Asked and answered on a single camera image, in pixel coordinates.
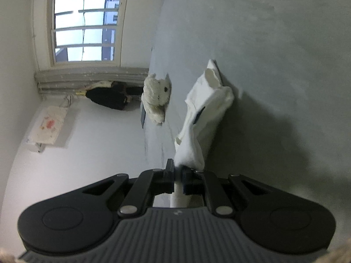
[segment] window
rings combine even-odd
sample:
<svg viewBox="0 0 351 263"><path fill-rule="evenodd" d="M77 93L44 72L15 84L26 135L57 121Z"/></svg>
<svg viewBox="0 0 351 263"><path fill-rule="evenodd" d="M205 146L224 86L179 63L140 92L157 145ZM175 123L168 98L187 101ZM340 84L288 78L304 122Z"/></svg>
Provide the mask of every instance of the window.
<svg viewBox="0 0 351 263"><path fill-rule="evenodd" d="M120 0L49 0L48 5L54 65L120 59Z"/></svg>

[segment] silver screw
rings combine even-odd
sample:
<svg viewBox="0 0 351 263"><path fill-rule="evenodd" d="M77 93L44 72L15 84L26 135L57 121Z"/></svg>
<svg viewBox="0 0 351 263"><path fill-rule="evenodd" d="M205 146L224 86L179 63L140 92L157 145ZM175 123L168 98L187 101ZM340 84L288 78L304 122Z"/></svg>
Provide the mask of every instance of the silver screw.
<svg viewBox="0 0 351 263"><path fill-rule="evenodd" d="M138 208L135 205L124 205L123 207L120 208L120 212L124 215L131 215L133 213L136 213Z"/></svg>
<svg viewBox="0 0 351 263"><path fill-rule="evenodd" d="M216 208L216 213L222 216L227 216L230 215L233 212L233 209L230 206L227 205L221 205Z"/></svg>

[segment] window frame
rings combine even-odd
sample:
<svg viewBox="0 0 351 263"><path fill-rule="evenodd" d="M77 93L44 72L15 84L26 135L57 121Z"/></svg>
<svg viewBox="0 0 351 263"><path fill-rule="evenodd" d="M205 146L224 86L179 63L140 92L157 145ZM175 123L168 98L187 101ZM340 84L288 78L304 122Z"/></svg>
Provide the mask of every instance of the window frame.
<svg viewBox="0 0 351 263"><path fill-rule="evenodd" d="M76 67L86 67L86 66L120 66L121 65L121 54L122 54L122 34L123 34L123 24L124 16L126 10L127 0L119 0L118 7L118 18L117 25L98 25L98 26L81 26L81 27L71 27L70 29L82 29L82 28L109 28L115 30L115 42L112 46L115 48L114 60L96 60L96 61L68 61L68 62L56 62L55 59L55 0L47 0L47 37L48 37L48 51L50 58L50 66L52 68L76 68ZM104 11L116 11L115 8L104 9Z"/></svg>

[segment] gray surface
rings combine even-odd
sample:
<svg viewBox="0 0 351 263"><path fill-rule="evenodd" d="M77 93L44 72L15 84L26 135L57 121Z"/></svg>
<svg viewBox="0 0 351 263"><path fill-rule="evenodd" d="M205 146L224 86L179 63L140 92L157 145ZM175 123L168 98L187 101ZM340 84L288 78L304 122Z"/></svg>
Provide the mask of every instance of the gray surface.
<svg viewBox="0 0 351 263"><path fill-rule="evenodd" d="M351 0L165 0L150 73L169 76L166 123L146 123L163 167L187 93L215 59L237 97L206 168L244 174L330 209L351 236Z"/></svg>
<svg viewBox="0 0 351 263"><path fill-rule="evenodd" d="M34 252L28 263L308 263L325 251L310 255L282 255L248 239L235 221L219 219L206 207L196 209L150 208L137 219L119 223L103 244L80 255L48 257Z"/></svg>

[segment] curtain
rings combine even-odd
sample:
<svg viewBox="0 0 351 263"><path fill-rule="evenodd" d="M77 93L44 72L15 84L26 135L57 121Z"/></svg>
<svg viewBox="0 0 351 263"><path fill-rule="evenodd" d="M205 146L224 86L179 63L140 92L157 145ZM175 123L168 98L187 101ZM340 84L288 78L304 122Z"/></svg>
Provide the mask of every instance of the curtain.
<svg viewBox="0 0 351 263"><path fill-rule="evenodd" d="M35 78L40 94L67 95L98 81L120 81L142 87L148 71L147 68L83 67L39 71Z"/></svg>

